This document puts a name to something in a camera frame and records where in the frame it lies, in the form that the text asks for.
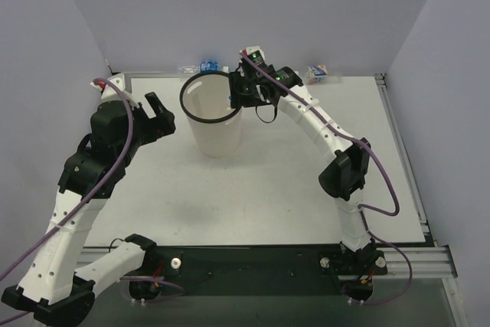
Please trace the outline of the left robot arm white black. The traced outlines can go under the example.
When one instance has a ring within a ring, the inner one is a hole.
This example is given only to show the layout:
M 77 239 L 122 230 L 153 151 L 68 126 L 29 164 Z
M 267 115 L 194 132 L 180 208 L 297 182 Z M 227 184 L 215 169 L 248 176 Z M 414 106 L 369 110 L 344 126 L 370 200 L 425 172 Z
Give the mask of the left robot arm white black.
M 145 95 L 154 117 L 128 100 L 102 102 L 90 118 L 90 133 L 70 156 L 58 182 L 53 214 L 22 280 L 5 289 L 2 302 L 32 313 L 49 326 L 78 326 L 96 297 L 127 273 L 151 273 L 157 264 L 153 240 L 129 235 L 85 267 L 78 257 L 98 214 L 126 174 L 137 150 L 175 132 L 175 116 L 158 96 Z

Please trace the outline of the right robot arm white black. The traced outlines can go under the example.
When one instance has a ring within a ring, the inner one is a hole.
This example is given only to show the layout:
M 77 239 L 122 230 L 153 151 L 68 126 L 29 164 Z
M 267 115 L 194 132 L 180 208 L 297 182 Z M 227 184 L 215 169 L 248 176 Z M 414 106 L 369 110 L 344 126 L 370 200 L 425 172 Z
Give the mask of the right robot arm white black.
M 289 67 L 266 64 L 259 47 L 240 52 L 241 71 L 230 76 L 232 104 L 258 107 L 271 104 L 291 118 L 312 140 L 326 161 L 319 175 L 322 189 L 335 200 L 341 245 L 357 256 L 374 250 L 360 204 L 364 199 L 369 155 L 366 139 L 349 138 L 319 106 L 301 77 Z

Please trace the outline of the white bin with black rim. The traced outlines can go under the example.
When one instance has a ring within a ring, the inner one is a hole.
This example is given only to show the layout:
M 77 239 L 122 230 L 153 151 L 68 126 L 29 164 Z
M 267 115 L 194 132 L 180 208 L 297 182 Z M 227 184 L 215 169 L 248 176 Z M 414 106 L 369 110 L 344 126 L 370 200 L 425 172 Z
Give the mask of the white bin with black rim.
M 241 139 L 242 109 L 231 106 L 228 73 L 195 74 L 183 84 L 179 103 L 203 154 L 221 158 L 236 151 Z

